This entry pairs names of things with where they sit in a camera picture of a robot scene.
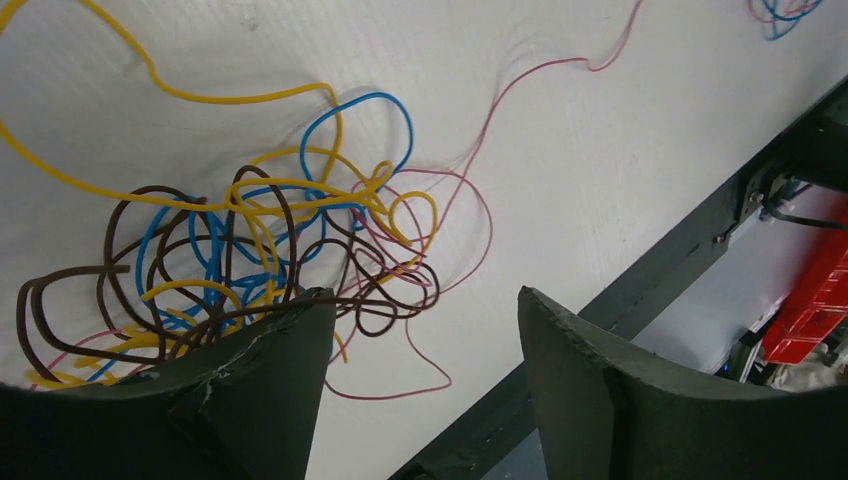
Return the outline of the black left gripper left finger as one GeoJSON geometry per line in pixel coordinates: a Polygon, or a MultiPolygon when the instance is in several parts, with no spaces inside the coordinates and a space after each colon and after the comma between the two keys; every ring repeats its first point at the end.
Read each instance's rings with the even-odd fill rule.
{"type": "Polygon", "coordinates": [[[1,389],[5,479],[301,479],[335,309],[311,289],[275,315],[113,386],[1,389]]]}

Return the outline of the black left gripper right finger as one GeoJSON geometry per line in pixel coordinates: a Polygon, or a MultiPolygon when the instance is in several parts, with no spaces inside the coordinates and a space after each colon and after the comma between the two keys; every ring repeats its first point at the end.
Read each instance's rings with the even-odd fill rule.
{"type": "Polygon", "coordinates": [[[648,352],[540,291],[518,295],[552,479],[843,479],[847,390],[743,384],[648,352]]]}

